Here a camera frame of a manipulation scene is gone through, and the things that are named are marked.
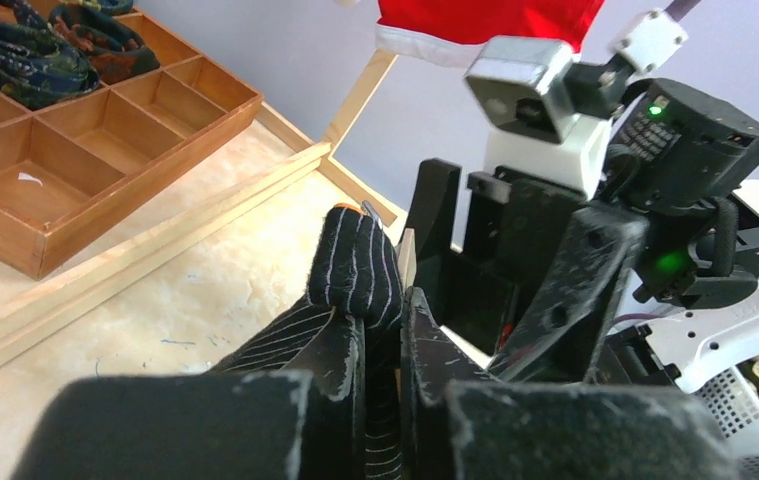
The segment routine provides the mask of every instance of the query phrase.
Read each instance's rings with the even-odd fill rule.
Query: dark patterned cloth
[[[135,6],[133,0],[61,0],[61,3],[92,8],[112,17],[130,13]]]
[[[367,478],[402,478],[394,370],[400,362],[403,287],[391,240],[361,211],[337,206],[329,212],[306,294],[209,373],[282,368],[330,321],[333,309],[348,321],[364,322]]]
[[[0,22],[0,91],[31,110],[88,94],[99,74],[26,0],[0,0],[17,24]]]
[[[49,14],[56,32],[82,51],[108,85],[156,70],[155,53],[131,28],[81,5],[63,4]]]

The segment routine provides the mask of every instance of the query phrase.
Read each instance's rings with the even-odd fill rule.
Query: wooden box
[[[44,15],[53,1],[33,2]],[[140,12],[161,68],[29,111],[0,93],[0,261],[40,279],[246,129],[262,95]],[[13,22],[0,7],[0,20]]]

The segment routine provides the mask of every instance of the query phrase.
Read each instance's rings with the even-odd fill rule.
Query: white trim
[[[425,33],[376,25],[376,48],[419,58],[440,67],[467,68],[484,45],[460,45]]]

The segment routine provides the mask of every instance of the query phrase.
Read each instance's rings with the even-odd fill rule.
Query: screw
[[[615,74],[614,72],[604,72],[602,75],[600,75],[598,81],[600,82],[601,86],[608,87],[609,85],[615,83]]]

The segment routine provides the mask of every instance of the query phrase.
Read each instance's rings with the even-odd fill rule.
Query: wall
[[[332,0],[139,0],[139,5],[216,61],[260,88],[268,102],[320,138],[374,50],[375,2]],[[608,0],[584,59],[608,58],[607,42],[662,0]],[[658,74],[729,100],[759,120],[759,0],[705,0],[683,21],[691,39]],[[487,125],[462,70],[401,58],[336,157],[401,206],[418,163],[439,157],[478,169]],[[759,170],[754,175],[759,178]]]

